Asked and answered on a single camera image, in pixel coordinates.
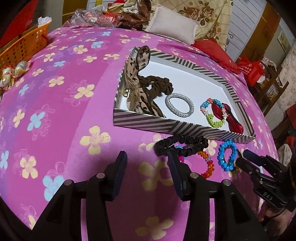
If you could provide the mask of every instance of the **human hand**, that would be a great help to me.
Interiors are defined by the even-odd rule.
[[[262,222],[265,217],[272,218],[273,216],[278,215],[281,211],[281,209],[271,207],[269,203],[264,202],[258,214],[258,220]],[[291,214],[290,211],[285,209],[280,215],[272,218],[266,225],[268,236],[274,237],[281,235],[288,226]]]

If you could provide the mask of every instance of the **plastic basket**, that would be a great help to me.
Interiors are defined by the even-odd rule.
[[[47,31],[50,23],[33,29],[0,54],[0,69],[12,64],[14,67],[21,61],[28,61],[34,54],[47,45]]]

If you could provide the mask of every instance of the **white pillow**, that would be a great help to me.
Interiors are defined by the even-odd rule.
[[[196,21],[157,4],[155,14],[145,31],[191,45],[194,43],[196,28]]]

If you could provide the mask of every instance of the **red pillow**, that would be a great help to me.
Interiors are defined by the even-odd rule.
[[[229,55],[217,44],[213,39],[195,41],[191,46],[198,48],[212,60],[220,64],[222,67],[227,69],[229,72],[239,74],[241,71],[237,67],[237,64],[229,57]]]

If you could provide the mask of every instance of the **bed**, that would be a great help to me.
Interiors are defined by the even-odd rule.
[[[256,139],[237,144],[278,158],[263,114],[242,76],[234,76],[191,46],[141,31],[102,27],[54,30],[52,43],[32,57],[31,69],[4,94],[0,107],[0,195],[31,229],[66,179],[88,180],[114,162],[119,151],[128,166],[108,216],[114,240],[182,240],[189,203],[175,193],[169,168],[153,145],[167,134],[113,126],[113,105],[126,58],[148,45],[213,71],[227,80],[244,105]],[[260,206],[250,178],[218,166],[220,141],[209,140],[215,164],[209,178],[230,179],[256,213]],[[185,159],[191,170],[206,171],[197,155]],[[209,240],[214,240],[213,201]],[[87,240],[85,208],[82,236]]]

